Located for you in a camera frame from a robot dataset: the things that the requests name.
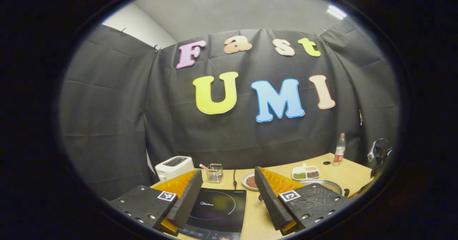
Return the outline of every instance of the toaster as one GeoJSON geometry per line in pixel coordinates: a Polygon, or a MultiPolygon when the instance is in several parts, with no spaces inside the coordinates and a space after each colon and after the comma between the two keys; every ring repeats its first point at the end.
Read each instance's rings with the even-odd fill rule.
{"type": "Polygon", "coordinates": [[[165,182],[184,173],[194,170],[193,159],[185,156],[175,156],[154,167],[161,182],[165,182]]]}

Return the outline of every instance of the black curtain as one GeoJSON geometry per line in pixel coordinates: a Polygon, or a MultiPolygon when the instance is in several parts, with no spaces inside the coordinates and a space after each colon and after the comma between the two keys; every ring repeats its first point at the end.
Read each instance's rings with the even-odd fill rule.
{"type": "Polygon", "coordinates": [[[334,152],[345,132],[345,158],[371,166],[371,143],[395,140],[399,88],[391,64],[373,36],[345,18],[320,36],[297,31],[248,29],[184,41],[155,52],[151,46],[100,25],[82,43],[62,90],[60,120],[75,167],[101,196],[112,199],[150,177],[153,166],[176,155],[224,168],[282,165],[334,152]],[[224,53],[224,41],[243,35],[248,51],[224,53]],[[320,57],[306,53],[301,38],[316,43],[320,57]],[[278,54],[275,38],[296,54],[278,54]],[[176,69],[179,46],[205,40],[195,64],[176,69]],[[211,75],[211,96],[225,97],[219,75],[238,72],[237,103],[226,113],[208,115],[196,106],[193,80],[211,75]],[[336,106],[321,110],[312,75],[325,75],[336,106]],[[299,81],[305,115],[258,123],[257,94],[251,83],[266,80],[279,92],[285,79],[299,81]],[[360,126],[360,111],[363,125],[360,126]]]}

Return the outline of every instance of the black induction cooker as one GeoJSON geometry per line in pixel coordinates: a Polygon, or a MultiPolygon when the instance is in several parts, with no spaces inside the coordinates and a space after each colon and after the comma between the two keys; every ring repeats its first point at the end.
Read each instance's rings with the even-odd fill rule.
{"type": "Polygon", "coordinates": [[[180,229],[180,233],[197,239],[238,240],[246,200],[246,190],[201,188],[186,227],[180,229]]]}

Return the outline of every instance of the water bottle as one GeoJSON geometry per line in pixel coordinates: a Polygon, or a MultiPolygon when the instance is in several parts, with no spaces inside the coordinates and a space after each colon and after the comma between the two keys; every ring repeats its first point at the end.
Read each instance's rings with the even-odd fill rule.
{"type": "Polygon", "coordinates": [[[334,156],[333,166],[340,166],[345,154],[345,133],[340,133],[339,141],[337,142],[336,155],[334,156]]]}

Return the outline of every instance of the letter m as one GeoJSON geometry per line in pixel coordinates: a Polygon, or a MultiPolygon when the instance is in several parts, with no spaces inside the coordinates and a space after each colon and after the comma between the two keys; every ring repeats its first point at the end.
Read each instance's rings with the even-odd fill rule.
{"type": "Polygon", "coordinates": [[[259,115],[256,117],[258,122],[267,122],[273,119],[269,112],[269,106],[275,115],[281,119],[285,106],[288,105],[286,117],[297,118],[303,116],[306,112],[301,107],[299,100],[299,85],[296,79],[285,79],[280,90],[280,94],[267,81],[257,81],[252,83],[252,88],[256,90],[259,103],[259,115]]]}

